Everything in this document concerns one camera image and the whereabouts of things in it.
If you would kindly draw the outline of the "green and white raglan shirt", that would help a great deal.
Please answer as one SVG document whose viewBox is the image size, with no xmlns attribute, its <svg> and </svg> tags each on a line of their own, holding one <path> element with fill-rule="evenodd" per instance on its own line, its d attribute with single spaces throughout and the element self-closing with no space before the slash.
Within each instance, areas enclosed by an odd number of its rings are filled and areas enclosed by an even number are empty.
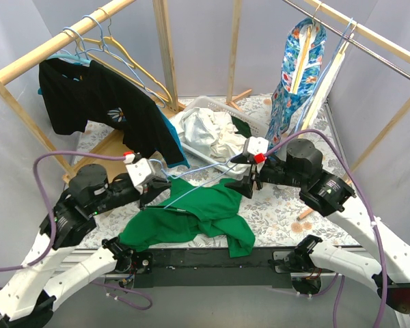
<svg viewBox="0 0 410 328">
<path fill-rule="evenodd" d="M 249 139 L 252 136 L 250 125 L 241 119 L 231 116 L 232 124 L 234 125 L 234 133 Z"/>
</svg>

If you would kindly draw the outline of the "white t shirt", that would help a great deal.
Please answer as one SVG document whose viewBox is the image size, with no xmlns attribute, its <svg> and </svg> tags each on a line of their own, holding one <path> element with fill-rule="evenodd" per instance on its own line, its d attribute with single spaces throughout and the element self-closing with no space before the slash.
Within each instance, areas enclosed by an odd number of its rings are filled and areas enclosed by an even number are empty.
<svg viewBox="0 0 410 328">
<path fill-rule="evenodd" d="M 194 107 L 169 121 L 182 143 L 216 161 L 227 161 L 243 151 L 246 137 L 238 132 L 227 112 Z"/>
</svg>

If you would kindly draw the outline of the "bright green t shirt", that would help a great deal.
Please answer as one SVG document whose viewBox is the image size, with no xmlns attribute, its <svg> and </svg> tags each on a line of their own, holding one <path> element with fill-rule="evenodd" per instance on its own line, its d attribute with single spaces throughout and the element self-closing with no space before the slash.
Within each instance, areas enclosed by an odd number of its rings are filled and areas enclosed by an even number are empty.
<svg viewBox="0 0 410 328">
<path fill-rule="evenodd" d="M 224 186 L 233 181 L 222 178 L 213 186 L 197 188 L 172 179 L 170 197 L 132 217 L 119 234 L 120 242 L 143 251 L 159 243 L 186 243 L 199 234 L 225 236 L 231 258 L 248 256 L 256 237 L 238 214 L 242 195 Z"/>
</svg>

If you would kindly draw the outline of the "teal plastic hanger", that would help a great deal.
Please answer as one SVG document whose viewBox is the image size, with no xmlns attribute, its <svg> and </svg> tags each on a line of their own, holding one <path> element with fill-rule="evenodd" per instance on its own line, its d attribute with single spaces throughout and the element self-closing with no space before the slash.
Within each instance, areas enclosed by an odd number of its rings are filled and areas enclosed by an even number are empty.
<svg viewBox="0 0 410 328">
<path fill-rule="evenodd" d="M 63 59 L 67 62 L 71 62 L 72 64 L 86 65 L 86 66 L 89 66 L 91 62 L 88 59 L 78 57 L 77 55 L 69 55 L 69 54 L 54 54 L 47 58 L 47 60 L 50 60 L 50 59 Z"/>
</svg>

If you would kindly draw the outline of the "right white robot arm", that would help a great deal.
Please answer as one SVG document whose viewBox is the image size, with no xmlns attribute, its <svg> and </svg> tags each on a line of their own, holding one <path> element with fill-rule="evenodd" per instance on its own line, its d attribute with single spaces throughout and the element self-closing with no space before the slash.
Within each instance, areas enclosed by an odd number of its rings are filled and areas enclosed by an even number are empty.
<svg viewBox="0 0 410 328">
<path fill-rule="evenodd" d="M 393 310 L 410 314 L 410 246 L 379 218 L 369 217 L 351 186 L 323 169 L 323 154 L 311 141 L 293 139 L 277 154 L 266 156 L 266 151 L 266 139 L 247 139 L 231 163 L 249 165 L 249 173 L 226 187 L 247 198 L 265 182 L 296 187 L 305 205 L 344 229 L 370 254 L 358 256 L 308 235 L 273 265 L 299 272 L 335 271 L 375 291 Z"/>
</svg>

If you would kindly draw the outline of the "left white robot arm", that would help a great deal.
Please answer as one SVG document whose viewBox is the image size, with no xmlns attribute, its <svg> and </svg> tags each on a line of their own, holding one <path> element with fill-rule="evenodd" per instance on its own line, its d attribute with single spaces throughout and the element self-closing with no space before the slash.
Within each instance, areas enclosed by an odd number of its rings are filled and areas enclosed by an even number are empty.
<svg viewBox="0 0 410 328">
<path fill-rule="evenodd" d="M 96 215 L 153 201 L 171 187 L 144 161 L 108 179 L 99 164 L 81 167 L 53 207 L 54 217 L 40 225 L 34 244 L 9 282 L 0 289 L 0 327 L 44 327 L 59 306 L 100 275 L 125 273 L 136 263 L 134 251 L 118 237 L 105 239 L 85 260 L 56 275 L 63 260 L 95 227 Z"/>
</svg>

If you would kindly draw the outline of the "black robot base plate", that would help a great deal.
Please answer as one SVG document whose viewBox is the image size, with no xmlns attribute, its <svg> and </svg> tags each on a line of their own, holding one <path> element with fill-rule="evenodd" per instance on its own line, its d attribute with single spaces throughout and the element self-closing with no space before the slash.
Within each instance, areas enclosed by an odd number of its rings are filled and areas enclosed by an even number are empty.
<svg viewBox="0 0 410 328">
<path fill-rule="evenodd" d="M 255 247 L 248 256 L 229 257 L 226 248 L 151 249 L 150 272 L 135 276 L 134 288 L 196 286 L 270 286 L 291 288 L 296 273 L 271 266 L 292 247 Z"/>
</svg>

